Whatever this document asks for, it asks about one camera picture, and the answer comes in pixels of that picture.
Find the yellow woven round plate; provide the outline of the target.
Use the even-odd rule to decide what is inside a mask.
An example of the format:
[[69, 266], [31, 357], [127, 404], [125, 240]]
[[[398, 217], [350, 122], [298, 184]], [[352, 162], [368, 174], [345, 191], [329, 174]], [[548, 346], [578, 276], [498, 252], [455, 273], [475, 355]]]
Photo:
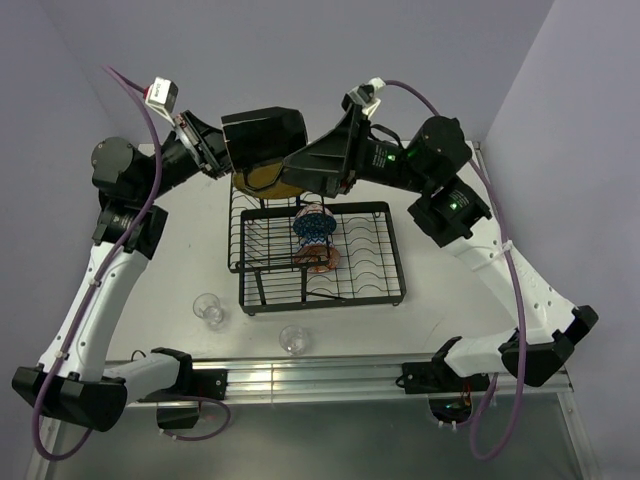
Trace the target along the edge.
[[286, 184], [281, 179], [282, 163], [256, 165], [248, 172], [235, 172], [233, 186], [254, 198], [281, 200], [300, 196], [304, 189]]

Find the blue patterned bowl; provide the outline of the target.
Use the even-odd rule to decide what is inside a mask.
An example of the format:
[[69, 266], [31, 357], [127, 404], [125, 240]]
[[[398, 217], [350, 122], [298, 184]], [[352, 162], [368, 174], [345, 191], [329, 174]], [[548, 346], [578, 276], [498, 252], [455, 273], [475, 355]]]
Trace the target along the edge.
[[302, 247], [325, 244], [337, 228], [333, 213], [321, 204], [309, 204], [295, 216], [292, 229]]

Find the orange patterned bowl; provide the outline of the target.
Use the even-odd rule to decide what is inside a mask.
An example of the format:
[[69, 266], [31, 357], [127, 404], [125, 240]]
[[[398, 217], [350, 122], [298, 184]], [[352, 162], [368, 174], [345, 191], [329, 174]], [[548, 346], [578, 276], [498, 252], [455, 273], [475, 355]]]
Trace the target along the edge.
[[311, 273], [335, 270], [340, 260], [341, 254], [332, 244], [305, 245], [293, 257], [296, 264], [306, 265]]

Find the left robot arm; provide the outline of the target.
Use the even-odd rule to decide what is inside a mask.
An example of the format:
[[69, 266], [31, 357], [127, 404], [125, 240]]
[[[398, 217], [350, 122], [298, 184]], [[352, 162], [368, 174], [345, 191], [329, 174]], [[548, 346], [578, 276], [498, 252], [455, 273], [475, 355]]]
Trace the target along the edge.
[[268, 107], [226, 115], [220, 127], [184, 111], [149, 155], [120, 137], [95, 147], [92, 181], [101, 212], [83, 282], [37, 364], [18, 368], [12, 379], [31, 406], [33, 429], [48, 417], [105, 432], [133, 402], [191, 394], [195, 375], [187, 353], [159, 347], [120, 369], [106, 365], [124, 306], [168, 219], [156, 200], [197, 174], [216, 179], [242, 172], [281, 160], [306, 142], [301, 112]]

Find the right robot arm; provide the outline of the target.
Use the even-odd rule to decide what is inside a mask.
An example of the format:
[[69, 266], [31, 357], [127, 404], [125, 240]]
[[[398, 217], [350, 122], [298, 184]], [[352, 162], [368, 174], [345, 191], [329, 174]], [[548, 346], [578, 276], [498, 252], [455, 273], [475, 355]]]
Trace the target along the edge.
[[428, 118], [405, 147], [374, 140], [370, 130], [363, 109], [347, 107], [333, 130], [284, 158], [282, 180], [330, 198], [358, 180], [417, 194], [408, 208], [415, 224], [473, 271], [515, 322], [501, 333], [447, 341], [433, 358], [435, 383], [452, 390], [468, 377], [510, 373], [542, 386], [595, 326], [597, 313], [552, 288], [500, 226], [496, 201], [485, 202], [460, 178], [472, 150], [457, 119]]

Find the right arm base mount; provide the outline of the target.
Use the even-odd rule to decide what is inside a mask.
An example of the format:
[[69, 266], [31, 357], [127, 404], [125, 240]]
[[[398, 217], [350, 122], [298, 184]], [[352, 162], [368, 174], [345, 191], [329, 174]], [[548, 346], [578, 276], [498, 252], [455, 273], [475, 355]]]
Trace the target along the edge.
[[446, 363], [435, 361], [406, 362], [395, 385], [408, 395], [485, 392], [490, 385], [487, 375], [461, 377]]

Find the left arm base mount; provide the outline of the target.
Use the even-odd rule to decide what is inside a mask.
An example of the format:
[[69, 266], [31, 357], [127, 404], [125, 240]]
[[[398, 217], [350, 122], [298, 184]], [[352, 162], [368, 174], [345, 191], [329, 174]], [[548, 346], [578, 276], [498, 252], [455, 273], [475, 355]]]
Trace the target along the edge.
[[225, 369], [195, 370], [185, 390], [160, 390], [138, 404], [155, 404], [157, 425], [164, 430], [192, 430], [199, 420], [212, 420], [222, 431], [231, 421], [231, 411], [224, 403], [227, 380]]

